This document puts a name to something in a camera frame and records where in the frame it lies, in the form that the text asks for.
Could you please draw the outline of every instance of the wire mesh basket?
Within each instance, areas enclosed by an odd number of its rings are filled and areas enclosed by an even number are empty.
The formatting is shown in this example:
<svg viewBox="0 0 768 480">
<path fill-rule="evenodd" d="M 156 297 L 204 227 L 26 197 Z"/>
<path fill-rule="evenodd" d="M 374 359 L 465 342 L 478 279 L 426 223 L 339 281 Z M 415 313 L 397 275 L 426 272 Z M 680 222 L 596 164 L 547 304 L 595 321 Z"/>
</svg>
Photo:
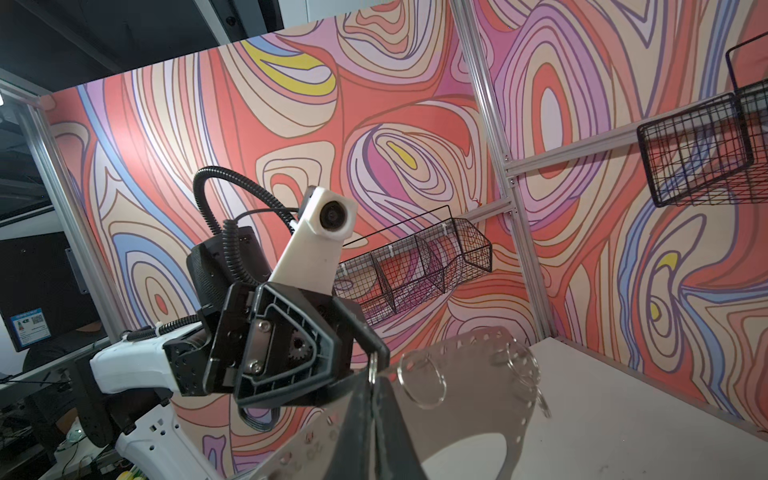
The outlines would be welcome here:
<svg viewBox="0 0 768 480">
<path fill-rule="evenodd" d="M 757 38 L 727 53 L 734 86 L 730 53 Z M 638 143 L 655 205 L 768 201 L 766 136 L 768 79 L 641 125 Z"/>
<path fill-rule="evenodd" d="M 490 240 L 469 220 L 451 217 L 341 262 L 333 292 L 356 301 L 373 325 L 491 270 Z"/>
</svg>

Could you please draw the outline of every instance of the monitor screen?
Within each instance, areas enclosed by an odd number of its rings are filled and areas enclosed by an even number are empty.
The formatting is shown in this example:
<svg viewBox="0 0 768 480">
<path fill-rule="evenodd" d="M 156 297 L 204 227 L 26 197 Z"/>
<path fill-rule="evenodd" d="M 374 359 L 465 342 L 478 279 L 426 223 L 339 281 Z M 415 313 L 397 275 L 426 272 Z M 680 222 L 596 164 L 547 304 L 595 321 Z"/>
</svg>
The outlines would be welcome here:
<svg viewBox="0 0 768 480">
<path fill-rule="evenodd" d="M 0 240 L 0 314 L 17 352 L 99 321 L 63 232 Z"/>
</svg>

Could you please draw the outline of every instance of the camera lens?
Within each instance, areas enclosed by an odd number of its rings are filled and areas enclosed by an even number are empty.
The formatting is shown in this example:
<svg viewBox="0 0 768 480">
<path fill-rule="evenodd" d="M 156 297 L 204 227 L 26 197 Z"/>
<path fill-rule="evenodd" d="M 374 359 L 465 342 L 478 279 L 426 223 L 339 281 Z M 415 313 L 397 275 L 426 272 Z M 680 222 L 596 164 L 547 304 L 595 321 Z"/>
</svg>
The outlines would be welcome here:
<svg viewBox="0 0 768 480">
<path fill-rule="evenodd" d="M 328 202 L 320 211 L 320 225 L 326 230 L 338 230 L 346 221 L 346 210 L 337 202 Z"/>
</svg>

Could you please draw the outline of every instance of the cable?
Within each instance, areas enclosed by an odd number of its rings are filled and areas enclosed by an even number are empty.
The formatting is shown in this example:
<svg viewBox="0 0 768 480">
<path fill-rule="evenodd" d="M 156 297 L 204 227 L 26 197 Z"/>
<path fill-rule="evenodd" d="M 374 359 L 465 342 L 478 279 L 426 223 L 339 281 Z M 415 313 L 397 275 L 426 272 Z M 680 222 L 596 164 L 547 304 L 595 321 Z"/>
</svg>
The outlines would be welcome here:
<svg viewBox="0 0 768 480">
<path fill-rule="evenodd" d="M 245 218 L 245 217 L 247 217 L 249 215 L 265 214 L 266 212 L 275 212 L 275 213 L 277 213 L 277 212 L 291 212 L 291 213 L 297 214 L 297 213 L 299 213 L 299 209 L 298 208 L 257 208 L 255 210 L 248 210 L 247 212 L 241 213 L 240 215 L 235 217 L 235 221 L 239 222 L 243 218 Z"/>
<path fill-rule="evenodd" d="M 38 385 L 68 385 L 69 382 L 32 382 L 31 380 L 0 380 L 3 383 L 36 383 Z"/>
<path fill-rule="evenodd" d="M 125 339 L 128 342 L 140 342 L 141 340 L 153 339 L 157 336 L 163 336 L 166 333 L 178 330 L 182 326 L 192 325 L 198 321 L 200 320 L 197 318 L 197 315 L 182 316 L 180 319 L 176 319 L 173 322 L 168 322 L 158 328 L 153 326 L 145 326 L 133 332 L 129 332 L 125 336 Z"/>
<path fill-rule="evenodd" d="M 288 212 L 297 212 L 297 208 L 258 208 L 256 210 L 248 210 L 238 215 L 234 220 L 225 220 L 223 222 L 223 231 L 221 232 L 221 246 L 224 250 L 224 261 L 227 263 L 227 268 L 232 275 L 240 282 L 248 285 L 256 285 L 259 281 L 253 275 L 248 272 L 243 264 L 243 258 L 240 255 L 240 231 L 237 229 L 237 222 L 240 219 L 252 214 L 262 214 L 266 212 L 275 212 L 276 214 L 285 213 L 291 219 L 293 215 Z"/>
<path fill-rule="evenodd" d="M 200 211 L 200 214 L 205 219 L 205 223 L 208 224 L 211 233 L 214 235 L 221 233 L 221 226 L 219 226 L 219 223 L 216 221 L 214 212 L 210 209 L 208 199 L 205 197 L 205 182 L 209 178 L 220 178 L 221 180 L 226 180 L 231 184 L 245 189 L 245 191 L 263 201 L 269 208 L 280 210 L 276 211 L 277 215 L 283 220 L 283 223 L 286 224 L 288 230 L 293 233 L 293 227 L 290 226 L 290 222 L 291 220 L 295 219 L 286 211 L 282 211 L 282 209 L 285 208 L 285 205 L 280 203 L 280 201 L 277 200 L 275 196 L 272 195 L 267 189 L 257 184 L 250 178 L 238 174 L 236 171 L 230 170 L 229 168 L 203 167 L 194 176 L 192 181 L 192 192 L 194 194 L 195 201 L 197 202 L 197 209 Z"/>
<path fill-rule="evenodd" d="M 74 444 L 74 453 L 72 454 L 72 457 L 69 459 L 69 462 L 64 464 L 64 468 L 61 469 L 61 477 L 66 478 L 67 476 L 64 475 L 64 472 L 67 471 L 67 467 L 70 463 L 72 463 L 72 460 L 74 460 L 74 456 L 78 454 L 78 447 L 80 446 L 80 442 L 77 442 Z"/>
</svg>

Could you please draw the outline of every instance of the colorful patterned wall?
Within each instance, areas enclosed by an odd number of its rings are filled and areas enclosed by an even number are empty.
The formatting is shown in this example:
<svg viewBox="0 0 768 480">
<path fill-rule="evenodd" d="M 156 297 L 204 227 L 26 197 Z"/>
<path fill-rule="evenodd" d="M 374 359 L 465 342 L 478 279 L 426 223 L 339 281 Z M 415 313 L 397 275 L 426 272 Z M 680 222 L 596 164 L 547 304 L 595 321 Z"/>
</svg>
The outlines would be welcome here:
<svg viewBox="0 0 768 480">
<path fill-rule="evenodd" d="M 768 2 L 475 0 L 475 11 L 524 158 L 730 89 L 723 54 L 764 31 Z M 737 55 L 741 84 L 766 76 L 765 51 Z M 768 429 L 767 205 L 657 209 L 637 145 L 521 187 L 560 334 Z"/>
<path fill-rule="evenodd" d="M 447 3 L 398 0 L 94 81 L 44 103 L 138 327 L 197 308 L 185 259 L 210 236 L 191 193 L 205 165 L 246 174 L 289 207 L 312 184 L 355 198 L 357 236 L 444 204 L 461 214 L 493 201 L 497 182 L 466 71 Z M 220 220 L 256 207 L 235 187 L 209 183 Z M 275 264 L 289 238 L 280 220 L 242 224 L 254 227 Z M 377 325 L 395 357 L 489 325 L 537 340 L 508 225 L 495 217 L 479 228 L 494 244 L 494 272 Z M 343 257 L 411 232 L 405 225 L 359 241 Z M 228 475 L 261 462 L 316 412 L 284 409 L 272 432 L 257 434 L 229 396 L 174 401 L 184 429 Z"/>
</svg>

